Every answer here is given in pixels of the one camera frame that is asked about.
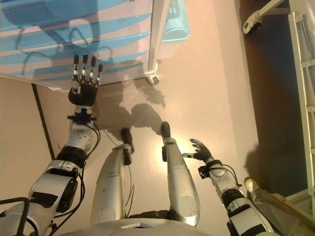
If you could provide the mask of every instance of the dark floor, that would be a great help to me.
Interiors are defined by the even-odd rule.
[[[242,23],[267,2],[240,0]],[[287,15],[265,17],[244,41],[259,139],[259,146],[247,157],[247,169],[262,187],[287,196],[307,188]]]

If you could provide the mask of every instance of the robot leg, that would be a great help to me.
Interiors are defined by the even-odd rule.
[[[131,164],[133,145],[129,130],[122,130],[122,138],[124,144],[113,149],[99,173],[92,206],[92,225],[125,217],[124,166]]]
[[[167,122],[161,126],[164,146],[163,161],[167,162],[168,193],[173,219],[195,226],[199,221],[200,202],[189,169],[175,139],[171,138]]]

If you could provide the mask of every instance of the robotic arm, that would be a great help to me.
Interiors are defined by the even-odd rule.
[[[185,153],[184,157],[201,160],[205,166],[198,170],[202,179],[209,177],[221,199],[229,222],[227,227],[231,236],[276,236],[270,223],[254,204],[244,197],[240,185],[229,176],[227,168],[215,160],[204,144],[196,139],[190,140],[196,153]]]
[[[68,116],[72,120],[71,132],[67,144],[62,148],[56,160],[53,160],[29,193],[29,210],[23,235],[43,236],[57,212],[63,213],[71,207],[77,186],[77,178],[81,179],[85,161],[91,154],[93,121],[91,106],[95,103],[96,94],[102,73],[102,65],[98,67],[97,78],[94,79],[96,58],[92,57],[91,72],[86,75],[88,56],[83,56],[82,73],[78,74],[79,57],[74,57],[74,74],[72,88],[68,98],[76,105],[75,114]],[[0,217],[0,235],[16,235],[19,228],[24,204],[17,204],[3,212]]]

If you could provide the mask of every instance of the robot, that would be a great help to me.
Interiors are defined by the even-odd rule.
[[[96,119],[92,116],[92,106],[102,73],[100,64],[95,78],[96,58],[92,57],[88,74],[87,62],[88,56],[84,55],[79,72],[79,57],[74,56],[72,87],[68,98],[76,105],[76,109],[74,115],[68,116],[72,120],[68,142],[34,183],[28,198],[0,201],[0,204],[23,202],[0,214],[1,236],[43,236],[49,232],[49,228],[49,235],[52,236],[75,213],[83,200],[84,166],[100,138],[94,124]],[[92,148],[93,133],[97,136],[97,142]],[[132,163],[134,146],[130,131],[123,129],[123,144],[112,150],[99,173],[92,207],[92,226],[64,236],[211,235],[195,227],[199,221],[200,202],[184,158],[204,162],[205,165],[198,169],[200,176],[210,178],[216,188],[226,208],[229,217],[227,227],[232,236],[277,235],[268,220],[244,197],[239,184],[232,180],[225,165],[215,160],[200,141],[190,140],[196,153],[181,154],[176,140],[171,137],[167,122],[161,124],[161,133],[162,159],[167,162],[168,169],[170,210],[144,212],[126,218],[123,169]],[[78,187],[78,178],[81,180],[80,202],[73,210],[69,210]],[[66,219],[58,226],[52,223],[54,218],[66,215]]]

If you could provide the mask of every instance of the black cable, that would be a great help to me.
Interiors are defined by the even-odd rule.
[[[227,169],[227,168],[225,168],[225,167],[213,167],[213,168],[210,168],[210,169],[209,169],[209,171],[211,171],[211,170],[226,170],[226,171],[229,171],[229,172],[232,174],[232,176],[234,177],[235,184],[236,184],[238,187],[242,186],[241,184],[238,183],[238,180],[237,180],[236,175],[234,175],[234,173],[233,173],[232,171],[230,171],[229,169]]]
[[[130,210],[131,210],[131,206],[132,206],[132,201],[133,201],[133,195],[134,195],[134,186],[133,186],[133,191],[132,191],[132,196],[131,196],[131,201],[130,201],[130,207],[129,207],[129,211],[128,211],[128,214],[127,214],[127,218],[129,217],[129,214],[130,214]]]
[[[21,220],[19,223],[19,227],[16,233],[16,236],[23,236],[23,231],[26,223],[26,219],[28,217],[28,212],[30,208],[30,201],[28,198],[20,197],[20,198],[11,198],[6,200],[1,200],[0,205],[8,204],[8,203],[15,203],[15,202],[24,202],[23,212],[21,215]]]
[[[94,133],[95,133],[96,136],[97,136],[96,143],[95,143],[93,149],[92,149],[92,150],[89,152],[89,154],[88,154],[88,156],[90,156],[90,155],[92,154],[92,152],[97,148],[97,146],[98,146],[98,144],[99,144],[99,141],[100,141],[100,131],[99,131],[98,128],[97,128],[97,130],[98,130],[98,132],[97,132],[95,129],[93,129],[93,128],[90,127],[89,125],[87,125],[87,124],[85,124],[85,125],[86,125],[88,128],[90,128],[91,130],[93,130]]]
[[[230,167],[229,165],[226,165],[226,164],[223,164],[223,166],[227,166],[228,168],[230,168],[230,169],[233,171],[234,176],[235,176],[235,178],[236,178],[236,180],[237,180],[236,173],[235,173],[234,169],[233,169],[232,167]]]
[[[94,126],[96,127],[96,129],[98,131],[98,135],[99,135],[99,139],[100,139],[100,130],[98,129],[98,126],[95,124],[95,122],[93,124],[94,124]]]
[[[79,203],[78,205],[71,211],[67,212],[67,213],[64,213],[63,215],[58,215],[57,217],[61,217],[61,216],[65,216],[65,215],[68,215],[66,217],[66,219],[63,220],[63,222],[61,222],[54,230],[52,230],[49,234],[49,236],[52,236],[58,229],[60,229],[60,227],[77,211],[77,209],[80,207],[83,199],[84,199],[84,196],[85,196],[85,185],[84,185],[84,181],[83,181],[83,176],[84,176],[84,166],[82,168],[82,175],[79,174],[79,178],[81,180],[81,191],[80,191],[80,200],[79,200]]]
[[[132,189],[132,177],[131,177],[131,170],[130,170],[130,166],[128,166],[128,169],[129,169],[129,176],[130,176],[130,189],[129,189],[129,196],[128,196],[128,200],[126,202],[126,206],[130,200],[130,197],[131,197],[131,189]]]

